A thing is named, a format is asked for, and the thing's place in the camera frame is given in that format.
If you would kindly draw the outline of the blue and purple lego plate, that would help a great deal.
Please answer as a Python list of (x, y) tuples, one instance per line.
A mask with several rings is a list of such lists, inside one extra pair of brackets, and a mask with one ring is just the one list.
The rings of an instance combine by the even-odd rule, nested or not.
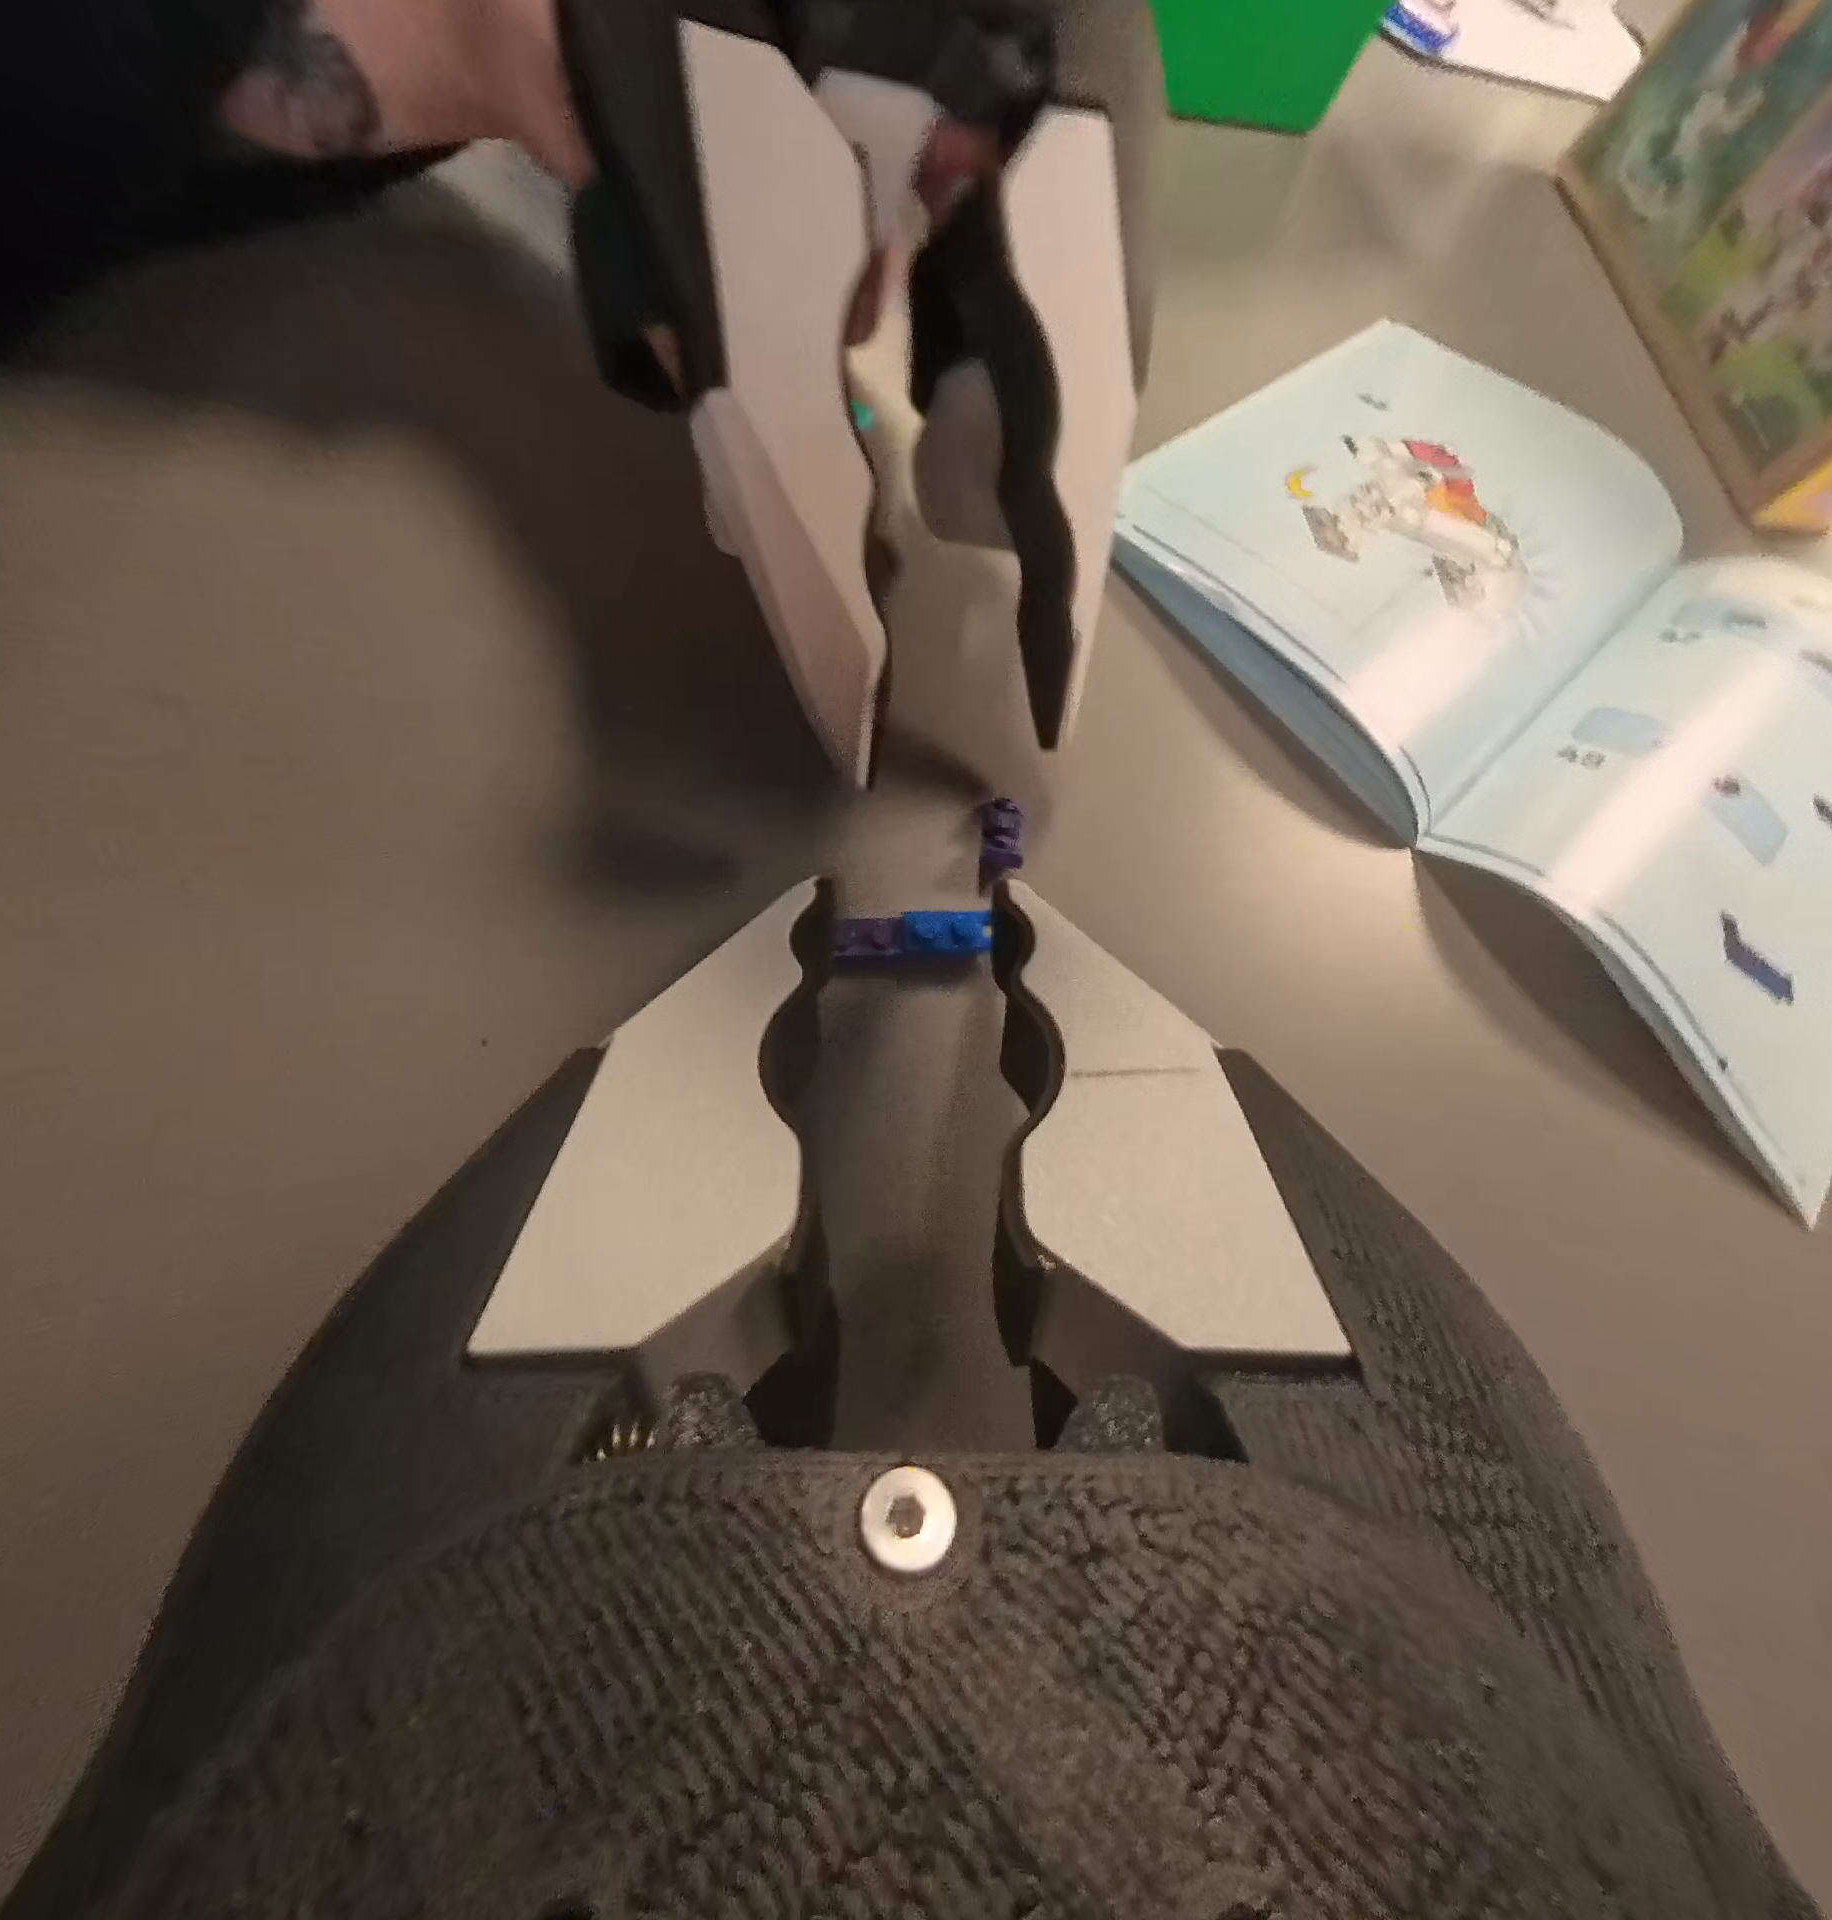
[(909, 908), (845, 915), (829, 928), (829, 961), (848, 971), (956, 972), (994, 948), (990, 908)]

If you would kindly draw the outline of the green box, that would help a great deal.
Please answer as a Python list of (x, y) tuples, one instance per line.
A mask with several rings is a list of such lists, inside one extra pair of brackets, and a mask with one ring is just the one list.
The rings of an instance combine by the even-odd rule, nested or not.
[(1311, 133), (1378, 37), (1384, 1), (1152, 1), (1171, 119)]

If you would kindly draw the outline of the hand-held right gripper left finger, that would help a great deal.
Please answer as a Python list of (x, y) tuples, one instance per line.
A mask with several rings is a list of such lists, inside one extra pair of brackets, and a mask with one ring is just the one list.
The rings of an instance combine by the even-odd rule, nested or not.
[(601, 1043), (470, 1327), (474, 1368), (722, 1378), (771, 1444), (823, 1448), (840, 1309), (809, 1133), (836, 882), (807, 877)]

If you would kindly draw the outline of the person's left forearm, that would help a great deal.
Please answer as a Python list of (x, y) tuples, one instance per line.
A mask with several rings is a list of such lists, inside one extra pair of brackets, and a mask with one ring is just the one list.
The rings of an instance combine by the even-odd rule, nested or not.
[(0, 4), (0, 356), (160, 252), (333, 217), (458, 151), (281, 156), (225, 99), (297, 4)]

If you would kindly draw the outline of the colourful lego set box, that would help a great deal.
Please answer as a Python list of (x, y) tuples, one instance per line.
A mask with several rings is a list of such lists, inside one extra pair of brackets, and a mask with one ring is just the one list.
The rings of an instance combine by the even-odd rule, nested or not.
[(1832, 1), (1696, 1), (1556, 185), (1737, 511), (1832, 533)]

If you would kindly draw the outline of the light blue instruction booklet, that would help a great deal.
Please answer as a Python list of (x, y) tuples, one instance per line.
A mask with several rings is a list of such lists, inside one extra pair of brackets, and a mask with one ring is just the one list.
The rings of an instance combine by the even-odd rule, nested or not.
[(1535, 900), (1832, 1188), (1832, 580), (1691, 564), (1592, 419), (1380, 322), (1125, 466), (1113, 561), (1416, 854)]

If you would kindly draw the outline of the white paper leaflet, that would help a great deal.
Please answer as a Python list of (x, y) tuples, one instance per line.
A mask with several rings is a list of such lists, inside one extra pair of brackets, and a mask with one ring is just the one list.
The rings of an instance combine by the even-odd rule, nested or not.
[(1393, 1), (1380, 29), (1437, 68), (1592, 104), (1610, 101), (1642, 58), (1608, 1)]

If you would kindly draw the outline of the person's left hand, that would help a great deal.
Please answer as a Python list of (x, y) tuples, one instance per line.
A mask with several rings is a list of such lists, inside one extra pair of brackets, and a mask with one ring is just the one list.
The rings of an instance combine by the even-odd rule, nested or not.
[(272, 4), (222, 113), (252, 147), (297, 160), (489, 139), (568, 189), (596, 171), (543, 1)]

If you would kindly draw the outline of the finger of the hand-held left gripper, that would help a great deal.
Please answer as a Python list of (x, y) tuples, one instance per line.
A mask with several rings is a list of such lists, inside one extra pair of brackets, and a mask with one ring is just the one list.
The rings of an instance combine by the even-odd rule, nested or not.
[(854, 294), (927, 224), (934, 102), (909, 84), (678, 28), (722, 380), (689, 408), (711, 533), (746, 570), (834, 770), (874, 773), (889, 643), (869, 585), (879, 481), (848, 376)]
[(927, 533), (1018, 564), (1032, 733), (1075, 729), (1139, 408), (1117, 144), (1047, 104), (911, 281), (915, 504)]

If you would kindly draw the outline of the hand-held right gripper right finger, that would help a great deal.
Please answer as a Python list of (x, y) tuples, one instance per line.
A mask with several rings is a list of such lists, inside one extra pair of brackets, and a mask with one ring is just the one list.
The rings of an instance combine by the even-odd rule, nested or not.
[(1350, 1380), (1355, 1357), (1212, 1036), (1018, 881), (991, 904), (998, 1336), (1051, 1448), (1110, 1380), (1171, 1448), (1233, 1448), (1219, 1380)]

